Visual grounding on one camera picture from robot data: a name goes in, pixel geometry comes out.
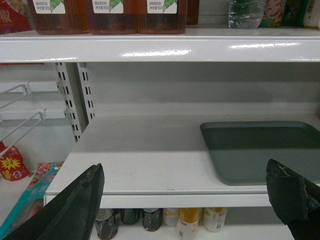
glass bottle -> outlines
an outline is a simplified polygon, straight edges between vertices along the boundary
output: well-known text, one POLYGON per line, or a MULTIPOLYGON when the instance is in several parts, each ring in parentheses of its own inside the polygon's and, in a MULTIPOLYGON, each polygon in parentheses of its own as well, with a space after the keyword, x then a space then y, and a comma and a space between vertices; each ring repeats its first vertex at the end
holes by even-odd
POLYGON ((27 0, 34 28, 41 35, 89 32, 85 0, 27 0))
POLYGON ((187 13, 186 13, 186 24, 188 24, 188 25, 198 24, 199 1, 200 0, 188 0, 187 13))
POLYGON ((118 232, 119 212, 111 208, 99 209, 94 225, 100 239, 112 239, 118 232))
POLYGON ((183 34, 187 0, 136 0, 140 34, 183 34))
POLYGON ((86 0, 86 12, 91 34, 135 34, 137 18, 134 0, 86 0))
POLYGON ((185 207, 178 209, 176 232, 182 240, 194 240, 198 230, 200 208, 185 207))
POLYGON ((219 232, 225 225, 226 207, 206 207, 204 209, 204 226, 211 232, 219 232))
POLYGON ((162 208, 143 208, 142 225, 147 231, 157 231, 162 225, 162 220, 162 208))
POLYGON ((138 208, 124 208, 120 210, 121 221, 125 225, 133 225, 140 218, 140 209, 138 208))

plastic bottle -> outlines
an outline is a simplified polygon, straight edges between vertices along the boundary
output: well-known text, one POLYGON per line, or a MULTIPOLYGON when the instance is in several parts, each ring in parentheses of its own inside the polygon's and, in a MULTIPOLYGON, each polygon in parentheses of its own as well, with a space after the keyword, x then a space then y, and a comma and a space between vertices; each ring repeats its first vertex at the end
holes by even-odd
POLYGON ((199 19, 199 0, 187 0, 186 24, 196 25, 199 19))
POLYGON ((164 208, 163 209, 163 222, 170 226, 175 227, 178 221, 178 208, 164 208))
POLYGON ((122 35, 137 32, 134 0, 86 0, 91 34, 122 35))
POLYGON ((300 9, 300 13, 299 13, 298 20, 296 23, 296 25, 299 27, 304 26, 304 18, 305 18, 305 14, 307 11, 308 3, 309 3, 308 0, 302 0, 302 2, 301 2, 301 9, 300 9))
POLYGON ((182 240, 194 240, 197 235, 200 209, 187 207, 178 209, 176 232, 182 240))
POLYGON ((226 207, 206 207, 203 219, 205 228, 211 232, 219 232, 225 225, 227 210, 226 207))
POLYGON ((142 225, 147 231, 157 231, 162 225, 162 220, 162 208, 143 208, 142 225))
POLYGON ((287 0, 282 18, 282 25, 296 26, 301 13, 302 0, 287 0))
POLYGON ((317 29, 320 18, 320 0, 309 0, 306 8, 303 25, 307 29, 317 29))
POLYGON ((138 208, 123 208, 120 210, 121 221, 125 225, 133 225, 140 218, 140 209, 138 208))
POLYGON ((265 0, 230 0, 229 27, 232 29, 255 29, 262 21, 265 0))
POLYGON ((34 28, 42 35, 89 32, 85 0, 27 0, 34 28))
POLYGON ((183 34, 187 0, 136 0, 140 34, 183 34))
POLYGON ((97 235, 102 240, 112 239, 118 232, 119 213, 111 208, 101 208, 95 218, 97 235))

snack package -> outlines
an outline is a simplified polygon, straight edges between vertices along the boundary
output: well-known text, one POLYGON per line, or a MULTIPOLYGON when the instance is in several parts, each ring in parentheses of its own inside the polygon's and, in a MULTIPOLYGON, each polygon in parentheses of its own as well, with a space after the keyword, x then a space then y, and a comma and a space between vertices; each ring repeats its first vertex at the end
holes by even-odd
POLYGON ((0 0, 0 34, 30 30, 22 0, 0 0))
POLYGON ((44 196, 62 162, 39 163, 36 174, 0 227, 0 239, 17 229, 44 207, 44 196))
MULTIPOLYGON (((1 141, 0 153, 5 149, 6 146, 1 141)), ((0 173, 4 179, 9 181, 18 181, 31 174, 24 165, 24 158, 15 146, 0 158, 0 173)))

beverage can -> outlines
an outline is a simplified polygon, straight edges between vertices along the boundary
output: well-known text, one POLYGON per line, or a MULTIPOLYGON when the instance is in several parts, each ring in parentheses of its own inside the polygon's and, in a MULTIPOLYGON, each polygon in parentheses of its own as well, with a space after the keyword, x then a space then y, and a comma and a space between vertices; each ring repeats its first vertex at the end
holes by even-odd
POLYGON ((178 208, 164 208, 163 209, 163 222, 170 226, 175 227, 178 221, 178 208))
POLYGON ((219 232, 225 225, 226 207, 206 207, 204 209, 204 226, 211 232, 219 232))

white metal shelf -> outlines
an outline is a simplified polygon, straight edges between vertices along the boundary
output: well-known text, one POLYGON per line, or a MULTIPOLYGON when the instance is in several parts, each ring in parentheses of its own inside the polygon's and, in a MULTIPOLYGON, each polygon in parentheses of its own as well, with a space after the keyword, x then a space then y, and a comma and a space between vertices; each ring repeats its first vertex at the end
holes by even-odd
POLYGON ((302 121, 320 130, 317 116, 96 116, 47 189, 50 201, 78 175, 101 163, 102 208, 265 207, 265 185, 223 184, 200 125, 214 121, 302 121))
POLYGON ((197 25, 181 35, 38 35, 0 37, 0 63, 44 62, 319 62, 320 31, 229 29, 197 25))
MULTIPOLYGON (((149 232, 142 226, 141 220, 127 226, 120 223, 114 240, 178 240, 176 228, 164 223, 159 230, 149 232)), ((224 228, 220 232, 210 232, 199 223, 195 240, 292 240, 287 226, 277 218, 271 207, 229 208, 224 228)), ((93 227, 90 240, 99 240, 93 227)))

